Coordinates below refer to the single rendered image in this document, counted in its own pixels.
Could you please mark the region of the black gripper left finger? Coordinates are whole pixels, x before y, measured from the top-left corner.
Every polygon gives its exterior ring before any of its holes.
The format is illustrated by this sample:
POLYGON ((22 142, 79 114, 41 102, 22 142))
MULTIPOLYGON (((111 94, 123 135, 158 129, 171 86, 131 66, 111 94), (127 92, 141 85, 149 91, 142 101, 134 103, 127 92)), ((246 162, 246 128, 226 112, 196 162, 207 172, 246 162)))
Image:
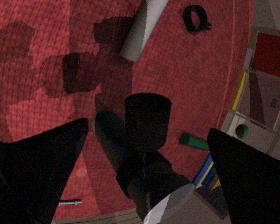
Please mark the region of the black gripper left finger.
POLYGON ((0 178, 34 224, 51 224, 89 133, 81 117, 17 142, 0 141, 0 178))

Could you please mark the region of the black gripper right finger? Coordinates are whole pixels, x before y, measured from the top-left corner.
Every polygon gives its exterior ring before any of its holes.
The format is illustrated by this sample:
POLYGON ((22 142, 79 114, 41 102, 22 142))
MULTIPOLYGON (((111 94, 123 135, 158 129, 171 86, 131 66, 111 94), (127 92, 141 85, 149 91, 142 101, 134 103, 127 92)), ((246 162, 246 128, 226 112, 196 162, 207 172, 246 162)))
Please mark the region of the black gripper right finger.
POLYGON ((216 128, 206 142, 231 224, 255 224, 280 201, 280 159, 216 128))

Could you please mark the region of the dark grey metal pipe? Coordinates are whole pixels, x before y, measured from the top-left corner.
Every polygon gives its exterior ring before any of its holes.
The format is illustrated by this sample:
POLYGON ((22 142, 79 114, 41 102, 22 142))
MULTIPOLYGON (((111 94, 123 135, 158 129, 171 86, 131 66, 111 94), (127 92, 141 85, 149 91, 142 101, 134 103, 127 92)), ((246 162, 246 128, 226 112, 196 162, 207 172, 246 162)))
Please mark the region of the dark grey metal pipe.
POLYGON ((127 33, 120 57, 136 62, 169 0, 145 0, 127 33))

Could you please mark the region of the grey cylindrical post with cap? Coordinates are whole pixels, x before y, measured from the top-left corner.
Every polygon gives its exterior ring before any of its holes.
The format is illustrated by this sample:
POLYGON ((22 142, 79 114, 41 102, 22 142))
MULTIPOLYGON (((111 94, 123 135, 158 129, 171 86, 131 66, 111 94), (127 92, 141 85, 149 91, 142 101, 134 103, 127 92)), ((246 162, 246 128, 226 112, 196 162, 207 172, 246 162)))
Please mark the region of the grey cylindrical post with cap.
MULTIPOLYGON (((132 152, 126 141, 126 123, 112 111, 101 111, 91 121, 92 132, 115 173, 132 152)), ((177 174, 165 162, 151 163, 127 184, 127 194, 136 204, 144 224, 156 224, 174 214, 194 192, 195 184, 177 174)))

